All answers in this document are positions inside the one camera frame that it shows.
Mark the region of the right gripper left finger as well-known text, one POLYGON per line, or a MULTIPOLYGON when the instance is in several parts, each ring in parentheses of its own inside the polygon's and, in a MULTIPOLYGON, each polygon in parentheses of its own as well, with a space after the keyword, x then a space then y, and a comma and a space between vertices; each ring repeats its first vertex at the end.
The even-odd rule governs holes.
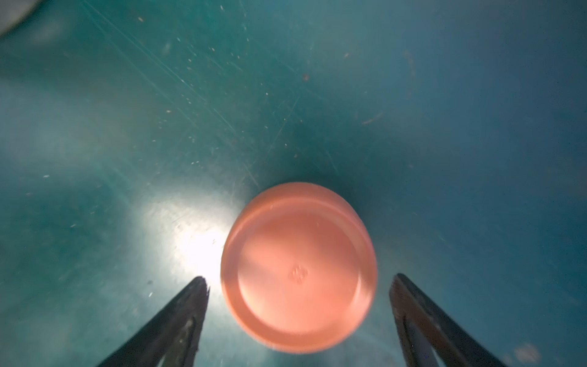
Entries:
POLYGON ((101 366, 193 366, 209 302, 209 287, 195 277, 101 366))

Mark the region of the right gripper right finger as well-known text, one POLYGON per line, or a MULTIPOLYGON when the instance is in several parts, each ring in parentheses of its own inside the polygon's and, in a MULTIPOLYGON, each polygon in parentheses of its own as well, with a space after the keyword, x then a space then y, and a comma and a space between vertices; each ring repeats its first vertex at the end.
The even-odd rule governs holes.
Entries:
POLYGON ((406 365, 505 367, 406 275, 394 276, 389 298, 406 365))

